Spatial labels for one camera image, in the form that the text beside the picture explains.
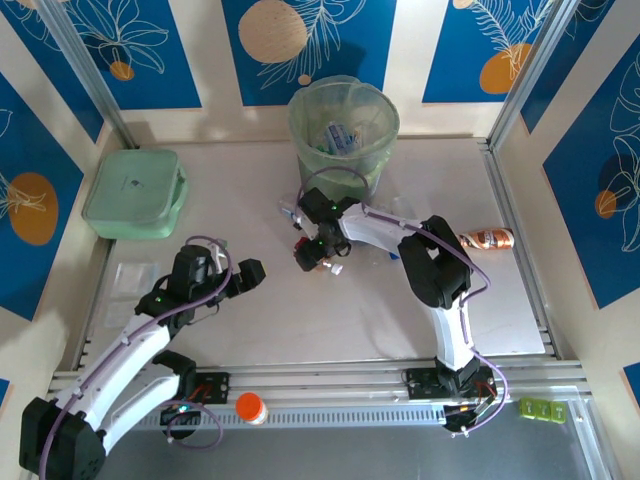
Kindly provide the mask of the red label bottle white cap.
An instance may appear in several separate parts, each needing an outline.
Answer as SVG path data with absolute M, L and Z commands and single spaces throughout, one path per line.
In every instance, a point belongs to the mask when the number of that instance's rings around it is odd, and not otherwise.
M 324 248 L 327 253 L 328 253 L 328 257 L 330 258 L 331 253 L 329 251 L 329 249 L 327 248 L 327 245 L 318 239 L 309 239 L 308 237 L 302 237 L 294 246 L 294 258 L 295 258 L 295 251 L 298 249 L 304 249 L 306 250 L 310 255 L 313 256 L 313 252 L 315 249 L 317 248 Z M 331 274 L 333 275 L 339 275 L 343 270 L 343 266 L 339 263 L 335 263 L 335 262 L 331 262 L 331 269 L 328 270 Z

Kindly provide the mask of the soda water bottle blue cap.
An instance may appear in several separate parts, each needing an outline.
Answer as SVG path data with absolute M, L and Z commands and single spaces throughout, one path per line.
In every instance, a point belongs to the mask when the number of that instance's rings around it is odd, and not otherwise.
M 350 155 L 362 148 L 362 138 L 358 130 L 350 134 L 343 124 L 330 122 L 324 131 L 324 139 L 330 154 Z

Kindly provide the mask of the clear plastic packet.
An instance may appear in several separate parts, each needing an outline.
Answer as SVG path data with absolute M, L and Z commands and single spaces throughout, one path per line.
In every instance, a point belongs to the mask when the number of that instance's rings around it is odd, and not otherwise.
M 112 293 L 115 296 L 142 296 L 153 287 L 158 271 L 157 263 L 120 263 Z

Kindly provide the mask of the mint green zip case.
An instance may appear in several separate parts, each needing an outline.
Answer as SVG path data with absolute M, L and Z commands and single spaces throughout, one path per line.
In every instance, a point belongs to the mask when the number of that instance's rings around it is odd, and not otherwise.
M 104 239 L 164 239 L 187 194 L 186 173 L 174 151 L 118 150 L 102 160 L 82 217 Z

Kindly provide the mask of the orange cap bottle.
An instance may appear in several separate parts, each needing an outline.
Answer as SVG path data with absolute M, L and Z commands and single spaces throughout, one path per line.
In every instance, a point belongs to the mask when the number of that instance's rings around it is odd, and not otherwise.
M 237 398 L 235 411 L 243 422 L 254 426 L 264 424 L 269 414 L 263 399 L 253 392 L 245 392 Z

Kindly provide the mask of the grey metal shelf plate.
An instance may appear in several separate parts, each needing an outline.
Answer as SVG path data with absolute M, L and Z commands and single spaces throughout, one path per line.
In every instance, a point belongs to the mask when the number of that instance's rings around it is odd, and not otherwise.
M 125 438 L 98 480 L 591 480 L 567 435 L 438 439 L 429 428 L 233 430 L 193 452 Z

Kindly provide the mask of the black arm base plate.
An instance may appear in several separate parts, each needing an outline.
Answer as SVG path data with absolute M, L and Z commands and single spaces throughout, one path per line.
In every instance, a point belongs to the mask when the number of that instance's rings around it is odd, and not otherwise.
M 442 397 L 442 388 L 435 368 L 409 368 L 403 372 L 403 378 L 411 401 Z
M 230 389 L 228 372 L 200 372 L 196 374 L 196 385 L 191 400 L 203 405 L 224 405 Z

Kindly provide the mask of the aluminium front rail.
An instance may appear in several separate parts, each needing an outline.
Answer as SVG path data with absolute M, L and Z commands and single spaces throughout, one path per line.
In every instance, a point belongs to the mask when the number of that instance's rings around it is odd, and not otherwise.
M 510 397 L 591 394 L 582 365 L 577 360 L 551 357 L 498 357 L 491 360 L 507 377 Z M 224 366 L 202 372 L 227 372 L 233 401 L 252 391 L 279 405 L 382 404 L 408 401 L 405 371 L 432 367 L 432 360 L 367 361 Z

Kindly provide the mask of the aluminium side rail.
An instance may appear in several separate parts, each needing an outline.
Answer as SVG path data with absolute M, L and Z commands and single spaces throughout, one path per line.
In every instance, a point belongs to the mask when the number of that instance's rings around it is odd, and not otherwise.
M 549 319 L 546 311 L 543 294 L 536 276 L 532 261 L 526 251 L 526 242 L 521 233 L 519 219 L 514 204 L 509 193 L 508 185 L 503 176 L 499 159 L 494 154 L 488 140 L 479 142 L 479 147 L 485 168 L 489 177 L 493 193 L 496 198 L 500 215 L 506 226 L 510 228 L 515 237 L 513 247 L 514 257 L 521 279 L 524 284 L 529 305 L 532 309 L 538 330 L 544 346 L 544 356 L 554 359 L 558 358 L 553 333 L 549 326 Z

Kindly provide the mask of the aluminium frame post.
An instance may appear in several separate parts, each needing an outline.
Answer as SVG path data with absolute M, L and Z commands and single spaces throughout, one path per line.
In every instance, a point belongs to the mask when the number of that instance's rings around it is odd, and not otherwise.
M 36 10 L 74 74 L 120 143 L 138 149 L 118 104 L 65 9 L 57 0 L 34 0 Z
M 486 147 L 494 153 L 503 142 L 513 122 L 520 114 L 522 105 L 529 97 L 557 43 L 564 34 L 581 0 L 554 0 L 549 16 L 542 25 L 533 43 L 523 68 L 513 83 L 490 133 Z

